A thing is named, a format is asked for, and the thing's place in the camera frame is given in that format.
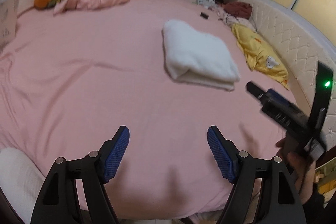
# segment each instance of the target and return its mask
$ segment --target human hand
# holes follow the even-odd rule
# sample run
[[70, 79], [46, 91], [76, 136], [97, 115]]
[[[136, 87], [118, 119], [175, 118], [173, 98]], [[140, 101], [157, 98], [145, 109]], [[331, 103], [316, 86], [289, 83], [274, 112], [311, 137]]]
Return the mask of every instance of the human hand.
[[[282, 139], [275, 144], [276, 147], [280, 148], [280, 150], [277, 153], [277, 156], [279, 156], [282, 160], [284, 160], [283, 156], [284, 145], [285, 145], [285, 139]], [[294, 152], [288, 153], [287, 161], [290, 164], [290, 166], [293, 167], [293, 169], [296, 171], [298, 175], [298, 179], [295, 182], [295, 187], [298, 190], [298, 192], [300, 191], [303, 182], [303, 186], [299, 196], [302, 204], [305, 204], [313, 194], [316, 162], [314, 161], [312, 164], [310, 164], [308, 160], [304, 159], [303, 157], [299, 156]]]

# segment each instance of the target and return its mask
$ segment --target metal screw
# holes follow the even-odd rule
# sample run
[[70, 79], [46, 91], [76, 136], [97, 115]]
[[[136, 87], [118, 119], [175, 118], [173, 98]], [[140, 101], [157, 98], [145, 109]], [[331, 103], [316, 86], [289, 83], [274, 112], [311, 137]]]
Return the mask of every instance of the metal screw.
[[64, 158], [59, 157], [59, 158], [56, 159], [55, 162], [56, 162], [57, 164], [61, 164], [63, 161], [64, 161]]
[[275, 156], [274, 157], [274, 161], [277, 162], [277, 163], [281, 163], [282, 162], [282, 159], [278, 156]]
[[96, 151], [96, 150], [94, 150], [94, 151], [91, 151], [91, 152], [89, 153], [89, 156], [90, 156], [91, 158], [95, 158], [95, 157], [98, 156], [98, 154], [99, 154], [99, 152]]
[[239, 155], [242, 158], [247, 158], [249, 154], [245, 150], [242, 150], [242, 151], [239, 151]]

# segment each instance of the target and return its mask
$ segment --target black handheld device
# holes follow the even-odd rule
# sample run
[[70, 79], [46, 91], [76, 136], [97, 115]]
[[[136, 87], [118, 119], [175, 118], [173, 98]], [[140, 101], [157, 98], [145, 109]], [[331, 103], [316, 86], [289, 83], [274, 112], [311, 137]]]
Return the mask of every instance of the black handheld device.
[[317, 160], [327, 150], [321, 131], [332, 87], [332, 69], [318, 62], [315, 97], [309, 117], [273, 89], [265, 92], [253, 82], [248, 82], [246, 90], [261, 102], [262, 112], [286, 129], [284, 156], [293, 151], [305, 158], [310, 157], [310, 160]]

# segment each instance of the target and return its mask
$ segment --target black sleeve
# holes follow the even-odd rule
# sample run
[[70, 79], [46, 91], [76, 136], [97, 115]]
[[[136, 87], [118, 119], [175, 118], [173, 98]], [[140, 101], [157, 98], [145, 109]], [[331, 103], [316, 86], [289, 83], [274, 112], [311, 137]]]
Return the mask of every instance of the black sleeve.
[[323, 211], [324, 196], [318, 191], [317, 184], [314, 183], [313, 194], [310, 199], [303, 205], [304, 214], [307, 224], [313, 223], [319, 214]]

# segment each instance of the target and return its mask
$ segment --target bed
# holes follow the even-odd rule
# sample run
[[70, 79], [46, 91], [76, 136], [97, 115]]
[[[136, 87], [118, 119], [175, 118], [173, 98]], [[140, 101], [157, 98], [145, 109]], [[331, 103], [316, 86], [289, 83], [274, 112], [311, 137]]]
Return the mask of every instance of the bed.
[[[292, 92], [249, 71], [236, 39], [217, 15], [183, 0], [131, 0], [55, 17], [52, 11], [22, 14], [16, 39], [0, 55], [0, 149], [23, 151], [46, 176], [57, 157], [83, 157], [124, 124], [130, 144], [116, 178], [106, 186], [119, 218], [174, 219], [222, 209], [231, 185], [207, 145], [207, 128], [215, 124], [239, 149], [269, 159], [284, 132], [259, 113], [245, 84], [253, 80], [309, 108], [317, 59], [335, 66], [314, 35], [281, 11], [264, 0], [245, 1], [255, 8], [258, 31], [293, 72]], [[209, 19], [201, 18], [201, 12]], [[170, 79], [161, 30], [171, 18], [225, 41], [241, 73], [234, 92]], [[277, 18], [299, 34], [279, 39]], [[298, 36], [309, 39], [302, 39], [302, 45]], [[288, 48], [280, 46], [283, 42]], [[302, 57], [303, 47], [308, 50]], [[298, 54], [295, 62], [287, 50]], [[297, 62], [306, 58], [314, 58], [310, 67]], [[324, 128], [329, 148], [335, 140], [334, 108], [331, 104]], [[79, 198], [85, 210], [81, 187]]]

